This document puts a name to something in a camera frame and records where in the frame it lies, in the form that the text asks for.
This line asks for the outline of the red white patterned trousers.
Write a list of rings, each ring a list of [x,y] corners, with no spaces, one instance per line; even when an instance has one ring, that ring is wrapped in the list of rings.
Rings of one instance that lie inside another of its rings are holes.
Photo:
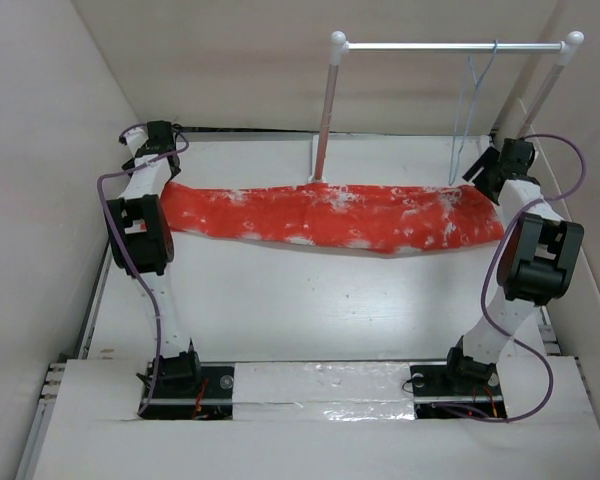
[[[380,254],[474,247],[504,233],[493,204],[468,185],[200,189],[170,183],[161,205],[174,231]]]

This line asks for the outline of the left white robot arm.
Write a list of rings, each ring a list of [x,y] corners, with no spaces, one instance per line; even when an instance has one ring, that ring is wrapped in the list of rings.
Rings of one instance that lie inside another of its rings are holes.
[[[174,124],[156,120],[132,126],[120,135],[120,143],[131,153],[122,167],[129,183],[121,194],[104,202],[103,212],[117,266],[137,279],[144,293],[151,294],[159,365],[162,369],[174,365],[168,384],[188,397],[202,387],[203,373],[186,362],[193,346],[176,312],[169,278],[175,246],[161,204],[163,191],[181,172],[179,155],[187,146],[177,144],[179,133]]]

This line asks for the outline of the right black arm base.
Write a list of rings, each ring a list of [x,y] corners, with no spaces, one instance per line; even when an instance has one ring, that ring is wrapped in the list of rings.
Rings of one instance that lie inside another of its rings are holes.
[[[461,341],[449,350],[444,362],[410,364],[401,388],[412,396],[417,419],[508,416],[496,365],[465,355]]]

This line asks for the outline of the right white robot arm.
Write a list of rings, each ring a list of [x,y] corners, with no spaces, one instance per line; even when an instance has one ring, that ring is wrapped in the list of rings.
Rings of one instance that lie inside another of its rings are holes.
[[[496,368],[501,352],[524,321],[567,292],[584,227],[565,220],[529,174],[536,151],[528,138],[507,138],[466,172],[478,192],[498,205],[506,222],[481,292],[482,317],[449,351],[442,381],[463,394]]]

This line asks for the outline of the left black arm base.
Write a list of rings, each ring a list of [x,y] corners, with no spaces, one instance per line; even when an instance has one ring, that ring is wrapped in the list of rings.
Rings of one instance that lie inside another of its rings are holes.
[[[151,388],[154,365],[137,373],[143,390],[139,416],[145,420],[231,420],[235,364],[201,363],[196,352],[161,357]]]

